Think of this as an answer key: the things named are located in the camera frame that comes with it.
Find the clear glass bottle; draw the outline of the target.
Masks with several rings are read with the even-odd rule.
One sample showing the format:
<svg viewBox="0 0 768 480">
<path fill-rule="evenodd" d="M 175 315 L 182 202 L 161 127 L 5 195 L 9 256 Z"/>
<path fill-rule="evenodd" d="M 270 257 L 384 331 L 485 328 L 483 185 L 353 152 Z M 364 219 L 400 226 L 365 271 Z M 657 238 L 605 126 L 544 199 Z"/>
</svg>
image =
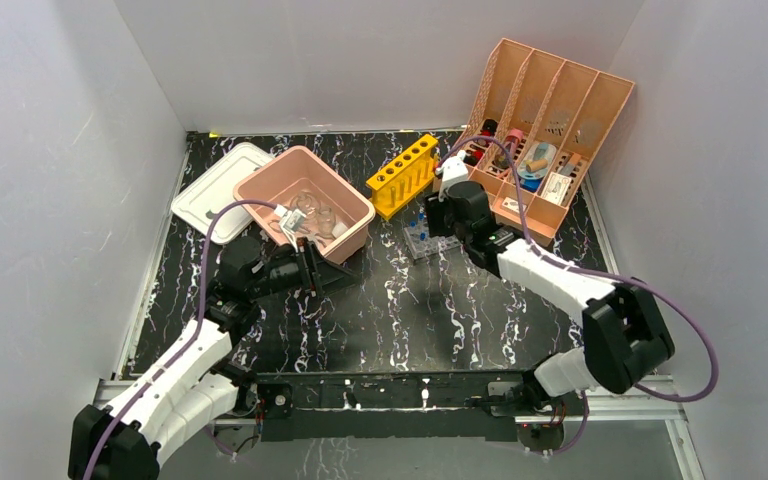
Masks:
<svg viewBox="0 0 768 480">
<path fill-rule="evenodd" d="M 318 234 L 324 238 L 334 237 L 334 228 L 337 223 L 337 217 L 330 206 L 320 206 L 315 215 Z"/>
</svg>

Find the pink plastic bin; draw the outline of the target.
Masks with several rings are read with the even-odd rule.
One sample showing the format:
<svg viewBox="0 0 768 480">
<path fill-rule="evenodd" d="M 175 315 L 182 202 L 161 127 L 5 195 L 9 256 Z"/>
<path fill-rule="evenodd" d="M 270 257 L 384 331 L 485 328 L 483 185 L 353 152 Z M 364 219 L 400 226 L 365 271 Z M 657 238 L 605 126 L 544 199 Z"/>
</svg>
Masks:
<svg viewBox="0 0 768 480">
<path fill-rule="evenodd" d="M 366 245 L 375 217 L 369 200 L 303 146 L 288 149 L 239 181 L 232 195 L 300 210 L 305 222 L 297 235 L 311 238 L 335 263 L 345 262 Z"/>
</svg>

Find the white bin lid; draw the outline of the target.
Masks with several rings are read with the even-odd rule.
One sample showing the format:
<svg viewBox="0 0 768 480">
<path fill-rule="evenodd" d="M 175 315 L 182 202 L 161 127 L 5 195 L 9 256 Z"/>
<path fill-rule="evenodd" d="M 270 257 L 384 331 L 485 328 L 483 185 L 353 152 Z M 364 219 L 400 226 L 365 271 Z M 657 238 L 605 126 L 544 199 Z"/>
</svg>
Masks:
<svg viewBox="0 0 768 480">
<path fill-rule="evenodd" d="M 249 142 L 233 147 L 172 200 L 171 212 L 206 234 L 215 215 L 234 202 L 233 187 L 273 159 Z"/>
</svg>

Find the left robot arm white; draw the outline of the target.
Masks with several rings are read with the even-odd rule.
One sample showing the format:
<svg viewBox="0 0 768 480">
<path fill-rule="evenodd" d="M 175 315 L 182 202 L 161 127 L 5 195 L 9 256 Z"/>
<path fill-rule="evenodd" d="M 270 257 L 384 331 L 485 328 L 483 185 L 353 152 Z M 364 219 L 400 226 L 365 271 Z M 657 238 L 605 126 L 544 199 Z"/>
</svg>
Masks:
<svg viewBox="0 0 768 480">
<path fill-rule="evenodd" d="M 262 297 L 302 290 L 327 296 L 358 283 L 300 238 L 261 253 L 250 237 L 227 244 L 179 338 L 131 386 L 73 421 L 70 479 L 156 479 L 169 457 L 215 418 L 246 416 L 259 400 L 251 378 L 223 362 L 260 316 Z"/>
</svg>

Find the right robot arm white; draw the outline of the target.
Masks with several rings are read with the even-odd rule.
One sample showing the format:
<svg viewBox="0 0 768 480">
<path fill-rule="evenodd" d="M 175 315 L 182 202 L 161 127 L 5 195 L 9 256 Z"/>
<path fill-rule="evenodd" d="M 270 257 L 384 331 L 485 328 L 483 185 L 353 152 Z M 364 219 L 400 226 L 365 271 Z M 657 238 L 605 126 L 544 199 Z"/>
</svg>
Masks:
<svg viewBox="0 0 768 480">
<path fill-rule="evenodd" d="M 654 296 L 622 281 L 577 272 L 575 264 L 535 247 L 495 220 L 483 186 L 459 182 L 424 198 L 432 236 L 457 238 L 470 261 L 567 313 L 581 346 L 555 353 L 524 376 L 525 405 L 550 413 L 563 395 L 602 387 L 623 394 L 675 353 Z"/>
</svg>

